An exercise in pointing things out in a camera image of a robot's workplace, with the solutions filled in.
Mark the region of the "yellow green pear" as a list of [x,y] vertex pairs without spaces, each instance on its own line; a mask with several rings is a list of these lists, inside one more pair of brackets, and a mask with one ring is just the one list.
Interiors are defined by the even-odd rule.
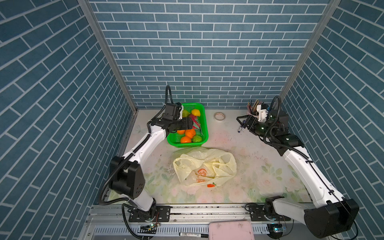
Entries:
[[190,113],[189,111],[187,111],[187,110],[183,110],[183,111],[182,111],[182,118],[187,118],[187,117],[189,117],[190,114],[191,114],[191,113]]

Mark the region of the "pink dragon fruit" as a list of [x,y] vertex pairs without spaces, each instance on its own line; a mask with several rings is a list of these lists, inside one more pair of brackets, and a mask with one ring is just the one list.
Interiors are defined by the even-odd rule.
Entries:
[[196,131],[196,134],[197,135],[200,135],[202,136],[203,135],[203,132],[202,132],[202,127],[201,127],[201,123],[199,121],[199,117],[193,115],[193,114],[190,114],[189,115],[189,118],[192,119],[193,121],[193,130]]

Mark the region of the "green lettuce toy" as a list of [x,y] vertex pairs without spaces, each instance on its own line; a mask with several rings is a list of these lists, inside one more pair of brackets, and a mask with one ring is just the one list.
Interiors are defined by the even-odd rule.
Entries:
[[202,136],[199,136],[199,135],[195,135],[193,138],[192,138],[192,142],[193,143],[200,143],[203,141],[203,137]]

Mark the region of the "yellowish plastic bag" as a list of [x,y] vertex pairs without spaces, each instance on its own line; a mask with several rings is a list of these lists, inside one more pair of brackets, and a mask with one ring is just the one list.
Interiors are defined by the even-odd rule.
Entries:
[[179,182],[187,187],[218,187],[237,174],[233,154],[219,149],[181,149],[172,154],[172,159]]

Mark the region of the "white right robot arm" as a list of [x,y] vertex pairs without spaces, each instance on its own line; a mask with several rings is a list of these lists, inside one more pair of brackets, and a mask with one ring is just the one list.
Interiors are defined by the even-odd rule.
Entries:
[[304,224],[317,238],[330,237],[356,227],[359,205],[353,199],[346,199],[324,176],[310,158],[300,138],[290,133],[289,115],[282,110],[280,96],[275,96],[270,105],[257,106],[258,114],[236,118],[243,129],[268,146],[275,148],[293,168],[309,193],[312,203],[290,201],[283,196],[266,198],[264,217],[273,224],[269,227],[272,239],[283,237],[280,220],[293,220]]

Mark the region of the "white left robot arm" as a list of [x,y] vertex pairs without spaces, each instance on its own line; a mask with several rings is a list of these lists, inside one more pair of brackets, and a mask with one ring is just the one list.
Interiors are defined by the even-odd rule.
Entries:
[[145,221],[156,216],[156,200],[145,190],[143,167],[170,133],[193,128],[193,121],[182,117],[183,110],[181,103],[174,103],[171,87],[167,85],[163,108],[147,122],[148,133],[130,151],[111,160],[109,177],[98,197],[99,205],[122,202],[123,207],[138,211]]

